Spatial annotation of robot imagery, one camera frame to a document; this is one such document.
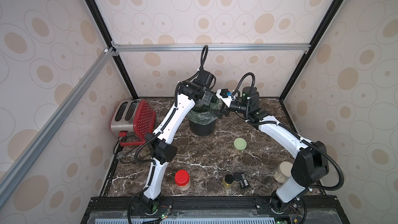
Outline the light green jar lid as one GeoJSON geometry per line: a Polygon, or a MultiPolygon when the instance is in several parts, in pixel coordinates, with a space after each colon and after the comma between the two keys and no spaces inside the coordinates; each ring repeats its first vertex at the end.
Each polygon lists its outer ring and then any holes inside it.
{"type": "Polygon", "coordinates": [[[233,145],[234,145],[234,148],[239,151],[243,151],[247,148],[247,142],[243,138],[235,139],[233,145]]]}

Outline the red lid oatmeal jar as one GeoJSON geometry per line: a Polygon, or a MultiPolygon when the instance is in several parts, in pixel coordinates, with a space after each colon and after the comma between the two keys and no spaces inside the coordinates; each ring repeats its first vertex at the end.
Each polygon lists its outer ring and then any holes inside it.
{"type": "Polygon", "coordinates": [[[187,191],[191,186],[189,173],[185,170],[179,170],[175,175],[175,183],[181,191],[187,191]]]}

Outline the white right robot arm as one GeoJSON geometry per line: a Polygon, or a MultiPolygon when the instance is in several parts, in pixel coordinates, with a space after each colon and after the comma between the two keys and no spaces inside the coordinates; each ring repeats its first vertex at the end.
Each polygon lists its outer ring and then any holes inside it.
{"type": "Polygon", "coordinates": [[[254,83],[244,87],[242,91],[238,88],[233,91],[219,89],[216,97],[223,102],[220,116],[229,112],[240,115],[246,123],[283,146],[294,158],[291,176],[271,195],[269,204],[274,212],[284,212],[294,200],[299,199],[310,189],[336,191],[342,188],[343,171],[327,154],[326,146],[321,141],[312,142],[305,139],[267,110],[262,109],[259,104],[259,92],[254,83]],[[334,186],[316,185],[317,181],[329,173],[330,165],[335,168],[339,181],[334,186]]]}

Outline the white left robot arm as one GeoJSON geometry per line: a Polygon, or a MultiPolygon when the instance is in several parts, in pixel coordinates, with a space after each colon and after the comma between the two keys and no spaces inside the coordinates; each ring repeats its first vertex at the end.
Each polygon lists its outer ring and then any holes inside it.
{"type": "Polygon", "coordinates": [[[157,210],[166,168],[177,153],[177,147],[172,145],[176,131],[195,104],[210,105],[213,95],[211,84],[215,83],[216,79],[214,75],[204,69],[208,50],[208,45],[205,45],[201,53],[201,63],[198,71],[189,79],[177,84],[173,107],[155,131],[149,134],[149,139],[138,148],[134,155],[136,163],[150,162],[151,166],[144,189],[134,194],[129,201],[127,207],[127,221],[129,224],[132,222],[131,211],[135,197],[140,197],[150,214],[157,210]]]}

